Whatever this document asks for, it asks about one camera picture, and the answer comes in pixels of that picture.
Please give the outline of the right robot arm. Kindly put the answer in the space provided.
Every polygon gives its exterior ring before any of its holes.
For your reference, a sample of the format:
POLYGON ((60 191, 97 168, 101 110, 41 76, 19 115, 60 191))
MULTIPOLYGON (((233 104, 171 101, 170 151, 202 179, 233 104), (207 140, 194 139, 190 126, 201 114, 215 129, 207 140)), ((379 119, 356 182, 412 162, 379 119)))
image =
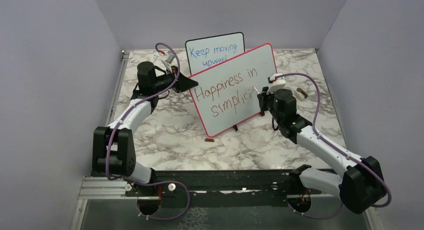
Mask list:
POLYGON ((260 114, 268 111, 272 116, 272 128, 296 145, 308 149, 327 163, 334 173, 302 165, 290 173, 289 189, 300 194, 315 189, 338 197, 342 206, 355 214, 370 207, 379 207, 384 197, 386 207, 392 201, 392 193, 384 181, 380 163, 372 156, 366 158, 341 147, 316 129, 315 125, 297 113, 297 102, 289 89, 273 93, 264 87, 257 94, 260 114))

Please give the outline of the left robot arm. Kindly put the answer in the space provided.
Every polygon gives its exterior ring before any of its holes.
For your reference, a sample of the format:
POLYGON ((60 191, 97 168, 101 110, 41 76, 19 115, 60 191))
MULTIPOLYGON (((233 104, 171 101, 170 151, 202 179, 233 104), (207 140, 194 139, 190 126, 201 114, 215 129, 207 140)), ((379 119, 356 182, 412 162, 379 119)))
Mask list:
POLYGON ((172 89, 182 93, 197 87, 199 83, 179 72, 178 66, 165 64, 161 68, 150 61, 137 65, 137 85, 133 90, 126 110, 107 126, 99 126, 93 132, 92 169, 106 174, 114 180, 125 177, 138 183, 144 195, 157 190, 157 181, 152 178, 153 169, 136 160, 133 133, 142 125, 158 105, 160 95, 172 89))

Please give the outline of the pink framed whiteboard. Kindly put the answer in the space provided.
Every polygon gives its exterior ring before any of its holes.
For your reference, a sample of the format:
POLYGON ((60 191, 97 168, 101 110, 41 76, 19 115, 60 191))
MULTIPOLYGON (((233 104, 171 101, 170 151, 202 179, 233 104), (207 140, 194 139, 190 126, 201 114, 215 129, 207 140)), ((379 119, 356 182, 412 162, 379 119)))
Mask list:
POLYGON ((273 47, 264 43, 191 75, 189 90, 202 126, 213 138, 260 113, 257 93, 277 73, 273 47))

